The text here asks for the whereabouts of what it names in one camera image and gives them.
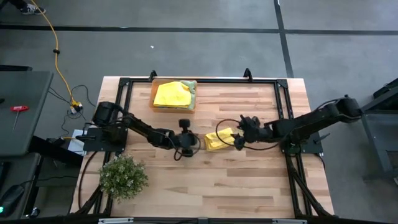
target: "green plant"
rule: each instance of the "green plant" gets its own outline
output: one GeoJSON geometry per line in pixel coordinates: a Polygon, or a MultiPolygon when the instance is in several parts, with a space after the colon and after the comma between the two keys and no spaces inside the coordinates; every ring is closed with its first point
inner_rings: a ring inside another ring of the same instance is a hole
{"type": "Polygon", "coordinates": [[[136,164],[129,156],[115,156],[99,169],[99,174],[101,190],[118,200],[118,203],[134,198],[143,187],[148,186],[144,165],[136,164]]]}

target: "yellow extension cord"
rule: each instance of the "yellow extension cord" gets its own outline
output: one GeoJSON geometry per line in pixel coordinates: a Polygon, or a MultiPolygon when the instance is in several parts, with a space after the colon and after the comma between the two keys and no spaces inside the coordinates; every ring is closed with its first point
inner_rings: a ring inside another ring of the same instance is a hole
{"type": "MultiPolygon", "coordinates": [[[[40,10],[40,8],[36,5],[36,2],[35,2],[34,0],[30,0],[30,1],[33,3],[33,5],[35,5],[35,6],[37,7],[37,9],[40,11],[40,13],[42,14],[42,16],[44,17],[44,19],[45,19],[45,20],[47,21],[47,23],[49,24],[49,26],[50,26],[50,28],[51,28],[53,34],[54,34],[54,37],[55,37],[55,50],[59,51],[59,49],[58,49],[58,37],[57,37],[57,34],[55,33],[54,28],[53,28],[52,25],[51,25],[51,22],[49,21],[49,19],[47,18],[47,16],[45,16],[44,13],[40,10]]],[[[58,53],[55,53],[55,69],[57,70],[58,74],[61,76],[61,78],[62,78],[63,82],[65,83],[65,85],[67,86],[67,89],[68,89],[70,98],[71,98],[71,100],[72,100],[72,105],[77,105],[78,103],[77,103],[77,102],[75,101],[75,99],[73,98],[72,92],[71,92],[70,89],[69,89],[68,82],[67,82],[66,79],[63,77],[63,75],[62,75],[60,69],[58,68],[58,53]]]]}

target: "gray floor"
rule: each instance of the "gray floor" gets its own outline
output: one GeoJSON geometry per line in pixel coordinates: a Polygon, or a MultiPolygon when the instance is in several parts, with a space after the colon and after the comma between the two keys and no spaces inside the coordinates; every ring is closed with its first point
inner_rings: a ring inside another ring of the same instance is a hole
{"type": "MultiPolygon", "coordinates": [[[[278,28],[272,0],[41,0],[49,19],[58,26],[278,28]]],[[[398,3],[389,0],[280,0],[286,29],[398,30],[398,3]]],[[[6,6],[6,24],[45,25],[39,16],[21,16],[6,6]]],[[[48,31],[0,30],[0,63],[53,67],[53,36],[48,31]]],[[[240,77],[246,67],[256,77],[286,77],[278,34],[220,34],[175,32],[58,32],[59,66],[71,86],[84,84],[97,100],[105,75],[203,75],[240,77]]],[[[363,105],[371,94],[397,78],[398,35],[287,35],[294,76],[304,78],[312,108],[349,94],[363,105]]],[[[52,83],[61,95],[61,79],[52,83]]],[[[90,119],[94,108],[85,90],[75,98],[90,119]]],[[[37,127],[43,138],[63,134],[67,110],[48,96],[37,127]]],[[[68,130],[83,120],[66,120],[68,130]]],[[[398,187],[392,181],[365,183],[378,161],[368,147],[361,122],[335,124],[323,142],[326,175],[335,213],[343,218],[396,223],[398,187]]],[[[59,189],[48,190],[56,197],[59,189]]],[[[47,214],[66,213],[69,204],[45,205],[47,214]]]]}

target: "yellow cloth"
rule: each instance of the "yellow cloth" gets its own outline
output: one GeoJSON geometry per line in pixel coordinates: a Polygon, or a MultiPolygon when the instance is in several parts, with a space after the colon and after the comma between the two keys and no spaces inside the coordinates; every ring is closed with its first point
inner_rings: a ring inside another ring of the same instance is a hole
{"type": "Polygon", "coordinates": [[[154,106],[188,108],[191,100],[188,86],[181,82],[170,82],[158,86],[154,106]]]}
{"type": "MultiPolygon", "coordinates": [[[[232,129],[227,128],[221,131],[218,131],[218,136],[224,141],[227,142],[228,144],[234,144],[234,138],[231,136],[232,134],[232,129]]],[[[209,133],[205,135],[205,143],[206,143],[206,150],[207,151],[214,151],[217,149],[222,149],[225,147],[228,147],[228,145],[222,143],[215,132],[209,133]]]]}

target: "butcher block tabletop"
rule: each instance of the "butcher block tabletop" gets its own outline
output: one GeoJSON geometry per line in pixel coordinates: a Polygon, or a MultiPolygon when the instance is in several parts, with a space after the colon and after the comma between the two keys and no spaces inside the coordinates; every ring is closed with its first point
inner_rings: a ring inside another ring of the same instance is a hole
{"type": "MultiPolygon", "coordinates": [[[[104,77],[98,101],[115,102],[120,77],[104,77]]],[[[310,112],[304,80],[288,78],[294,116],[310,112]]],[[[261,123],[279,119],[274,87],[254,83],[198,83],[195,113],[155,113],[149,108],[151,83],[135,83],[129,112],[154,128],[167,128],[181,133],[178,120],[188,118],[190,130],[197,133],[202,149],[191,158],[174,161],[174,150],[151,146],[144,137],[129,130],[125,154],[146,165],[149,187],[134,199],[113,201],[112,217],[212,217],[212,218],[293,218],[287,168],[279,147],[266,151],[227,147],[208,152],[204,147],[205,134],[215,131],[219,121],[226,118],[240,120],[239,115],[257,116],[261,123]]],[[[280,91],[285,117],[285,101],[280,91]]],[[[122,96],[124,105],[126,90],[122,96]]],[[[236,123],[225,122],[220,129],[235,128],[236,123]]],[[[254,147],[270,146],[255,143],[254,147]]],[[[91,153],[82,163],[81,172],[91,153]]],[[[307,185],[326,211],[333,213],[328,183],[321,160],[303,154],[307,185]]],[[[81,204],[98,186],[104,153],[99,152],[88,165],[81,185],[81,204]]],[[[78,186],[71,212],[78,210],[78,186]]],[[[300,208],[302,192],[297,187],[300,208]]]]}

